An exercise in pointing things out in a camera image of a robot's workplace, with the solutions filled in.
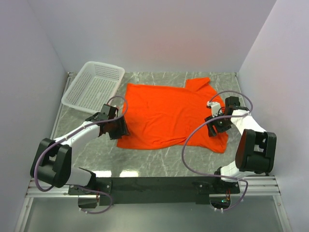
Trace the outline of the orange t shirt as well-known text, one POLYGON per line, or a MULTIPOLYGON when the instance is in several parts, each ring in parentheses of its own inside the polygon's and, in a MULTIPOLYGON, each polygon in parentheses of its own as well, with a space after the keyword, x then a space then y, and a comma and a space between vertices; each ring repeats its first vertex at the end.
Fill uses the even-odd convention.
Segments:
POLYGON ((117 146, 154 150, 183 145, 211 115, 210 99, 224 105, 216 94, 208 77, 189 79, 185 87, 128 84, 125 120, 130 135, 118 140, 117 146))

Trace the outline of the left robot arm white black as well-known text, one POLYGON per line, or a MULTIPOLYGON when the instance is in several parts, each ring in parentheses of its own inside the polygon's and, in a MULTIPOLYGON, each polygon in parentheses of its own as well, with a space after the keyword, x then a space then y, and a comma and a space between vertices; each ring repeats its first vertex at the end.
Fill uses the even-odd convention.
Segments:
POLYGON ((30 169, 36 187, 47 192, 54 187, 73 185, 85 194, 93 193, 97 187, 96 174, 87 169, 74 168, 72 156, 82 146, 104 134, 112 140, 129 135, 125 115, 118 115, 118 108, 109 104, 104 104, 101 111, 88 117, 71 132, 54 140, 41 140, 30 169))

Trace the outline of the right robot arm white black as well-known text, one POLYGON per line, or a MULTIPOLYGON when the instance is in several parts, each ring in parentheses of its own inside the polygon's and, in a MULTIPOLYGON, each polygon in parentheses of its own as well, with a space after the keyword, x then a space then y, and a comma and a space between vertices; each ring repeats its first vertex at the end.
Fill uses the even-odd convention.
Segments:
POLYGON ((249 109, 242 106, 238 97, 225 99, 225 106, 209 101, 207 107, 211 115, 205 118, 209 137, 216 137, 233 125, 241 134, 235 160, 219 168, 219 177, 212 180, 212 188, 218 193, 229 187, 229 182, 237 182, 252 174, 269 173, 273 169, 277 136, 267 132, 251 116, 249 109))

